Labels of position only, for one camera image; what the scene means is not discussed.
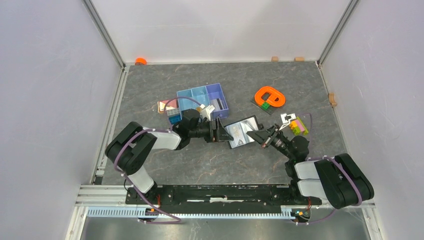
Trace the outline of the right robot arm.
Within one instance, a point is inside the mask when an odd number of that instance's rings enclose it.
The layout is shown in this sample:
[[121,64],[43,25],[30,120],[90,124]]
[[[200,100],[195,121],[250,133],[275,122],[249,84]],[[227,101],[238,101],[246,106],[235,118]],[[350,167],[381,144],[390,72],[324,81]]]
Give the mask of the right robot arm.
[[284,167],[291,178],[288,196],[295,204],[310,197],[327,200],[339,210],[360,206],[375,196],[371,182],[348,153],[310,158],[309,140],[302,135],[288,139],[276,124],[246,134],[262,148],[273,147],[287,157]]

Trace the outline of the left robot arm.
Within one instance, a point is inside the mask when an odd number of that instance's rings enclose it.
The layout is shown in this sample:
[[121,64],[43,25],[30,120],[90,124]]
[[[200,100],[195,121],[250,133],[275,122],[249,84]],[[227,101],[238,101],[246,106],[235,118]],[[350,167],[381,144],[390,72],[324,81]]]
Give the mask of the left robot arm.
[[106,147],[105,156],[138,189],[138,197],[145,204],[157,198],[155,181],[149,176],[144,163],[152,150],[181,150],[192,138],[207,143],[229,142],[233,137],[223,127],[219,117],[211,119],[195,109],[182,112],[181,120],[162,130],[147,128],[130,122]]

